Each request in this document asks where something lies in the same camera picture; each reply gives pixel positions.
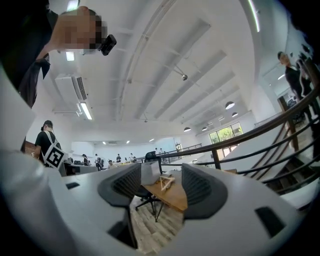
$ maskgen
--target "wooden floor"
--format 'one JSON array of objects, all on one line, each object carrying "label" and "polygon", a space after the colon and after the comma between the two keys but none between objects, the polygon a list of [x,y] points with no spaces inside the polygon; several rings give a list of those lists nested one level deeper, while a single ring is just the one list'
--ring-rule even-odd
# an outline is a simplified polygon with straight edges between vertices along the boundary
[{"label": "wooden floor", "polygon": [[[148,256],[156,255],[170,243],[182,228],[183,214],[164,205],[157,222],[155,222],[150,203],[139,207],[136,211],[135,207],[141,203],[140,197],[135,196],[130,205],[131,221],[138,243],[138,251]],[[155,206],[158,211],[161,202],[155,202]]]}]

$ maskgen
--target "wooden object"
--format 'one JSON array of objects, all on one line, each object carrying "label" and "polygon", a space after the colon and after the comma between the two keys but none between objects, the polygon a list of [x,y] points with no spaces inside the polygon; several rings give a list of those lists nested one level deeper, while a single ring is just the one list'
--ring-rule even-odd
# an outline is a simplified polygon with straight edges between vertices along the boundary
[{"label": "wooden object", "polygon": [[166,190],[167,188],[169,189],[169,185],[175,180],[174,177],[165,177],[165,176],[160,176],[160,184],[161,184],[161,191]]},{"label": "wooden object", "polygon": [[161,182],[153,185],[144,185],[144,187],[166,205],[180,213],[183,213],[188,208],[187,196],[181,184],[172,183],[170,188],[163,191]]}]

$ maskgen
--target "window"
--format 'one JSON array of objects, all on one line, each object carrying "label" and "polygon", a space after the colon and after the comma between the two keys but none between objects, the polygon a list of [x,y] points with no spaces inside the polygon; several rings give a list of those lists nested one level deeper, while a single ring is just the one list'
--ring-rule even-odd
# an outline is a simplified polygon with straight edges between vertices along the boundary
[{"label": "window", "polygon": [[[215,131],[213,133],[209,134],[210,140],[212,144],[218,143],[218,142],[223,142],[226,140],[229,140],[233,137],[239,136],[243,134],[241,125],[239,122],[234,123],[230,126],[227,126],[221,130]],[[231,146],[231,147],[226,147],[223,149],[218,149],[218,156],[219,160],[222,160],[225,158],[231,151],[233,151],[237,145]]]}]

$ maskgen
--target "backpack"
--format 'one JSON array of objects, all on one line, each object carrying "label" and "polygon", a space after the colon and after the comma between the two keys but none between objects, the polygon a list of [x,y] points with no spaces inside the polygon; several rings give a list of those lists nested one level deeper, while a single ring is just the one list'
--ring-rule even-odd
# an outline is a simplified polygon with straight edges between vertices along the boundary
[{"label": "backpack", "polygon": [[64,159],[68,157],[68,154],[57,147],[57,139],[55,139],[53,143],[50,133],[47,130],[44,132],[48,136],[51,146],[48,148],[45,155],[41,151],[43,162],[52,168],[59,169]]}]

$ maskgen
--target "office desk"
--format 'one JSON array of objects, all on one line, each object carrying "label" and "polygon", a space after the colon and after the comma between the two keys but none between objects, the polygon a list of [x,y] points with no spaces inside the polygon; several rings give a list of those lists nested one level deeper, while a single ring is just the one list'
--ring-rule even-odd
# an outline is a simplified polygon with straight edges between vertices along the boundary
[{"label": "office desk", "polygon": [[164,191],[161,191],[160,181],[153,185],[144,185],[143,187],[162,202],[158,215],[157,213],[155,213],[154,216],[156,222],[164,204],[168,205],[169,207],[175,209],[180,213],[183,213],[184,210],[188,208],[187,196],[185,190],[183,189],[180,183],[172,183],[171,187]]}]

